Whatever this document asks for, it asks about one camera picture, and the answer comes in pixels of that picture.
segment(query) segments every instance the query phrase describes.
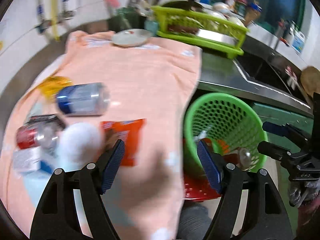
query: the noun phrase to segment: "pink brush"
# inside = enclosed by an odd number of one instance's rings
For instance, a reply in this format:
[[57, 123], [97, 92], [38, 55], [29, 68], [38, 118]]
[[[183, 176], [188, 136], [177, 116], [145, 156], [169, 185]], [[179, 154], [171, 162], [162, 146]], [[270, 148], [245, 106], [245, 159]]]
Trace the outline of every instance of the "pink brush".
[[119, 0], [104, 0], [104, 2], [106, 3], [106, 7], [110, 16], [113, 17], [115, 15], [114, 12], [116, 11], [116, 9], [120, 7]]

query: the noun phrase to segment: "snack bag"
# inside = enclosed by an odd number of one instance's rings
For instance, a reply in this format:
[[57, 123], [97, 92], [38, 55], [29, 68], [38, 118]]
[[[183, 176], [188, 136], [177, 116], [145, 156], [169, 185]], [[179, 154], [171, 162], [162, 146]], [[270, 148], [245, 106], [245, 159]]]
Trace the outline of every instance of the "snack bag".
[[103, 121], [100, 122], [105, 135], [105, 148], [112, 148], [118, 139], [124, 141], [125, 151], [121, 166], [134, 166], [135, 155], [139, 146], [140, 128], [145, 119], [132, 121]]

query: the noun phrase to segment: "white ball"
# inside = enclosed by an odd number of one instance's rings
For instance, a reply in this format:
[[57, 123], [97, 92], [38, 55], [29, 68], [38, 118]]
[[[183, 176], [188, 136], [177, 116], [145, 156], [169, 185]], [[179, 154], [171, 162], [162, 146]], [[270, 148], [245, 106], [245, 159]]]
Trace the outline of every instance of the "white ball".
[[80, 122], [67, 127], [57, 146], [57, 163], [65, 172], [82, 169], [97, 159], [102, 147], [102, 134], [92, 124]]

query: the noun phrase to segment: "orange wrapper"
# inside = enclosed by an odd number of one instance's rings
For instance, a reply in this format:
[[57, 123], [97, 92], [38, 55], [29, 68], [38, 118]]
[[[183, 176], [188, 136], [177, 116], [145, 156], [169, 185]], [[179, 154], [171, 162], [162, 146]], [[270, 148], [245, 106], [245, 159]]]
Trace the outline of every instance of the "orange wrapper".
[[140, 128], [145, 119], [133, 121], [100, 122], [105, 134], [105, 148], [112, 148], [118, 139], [124, 141], [125, 151], [121, 166], [135, 166], [135, 155], [139, 147]]

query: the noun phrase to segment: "countertop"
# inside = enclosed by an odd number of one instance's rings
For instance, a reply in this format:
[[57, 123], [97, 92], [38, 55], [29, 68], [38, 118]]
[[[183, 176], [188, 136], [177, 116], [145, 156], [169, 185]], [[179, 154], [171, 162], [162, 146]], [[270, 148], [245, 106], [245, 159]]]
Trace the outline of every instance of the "countertop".
[[312, 106], [271, 86], [248, 80], [236, 60], [214, 50], [203, 49], [198, 89], [228, 93], [313, 118]]

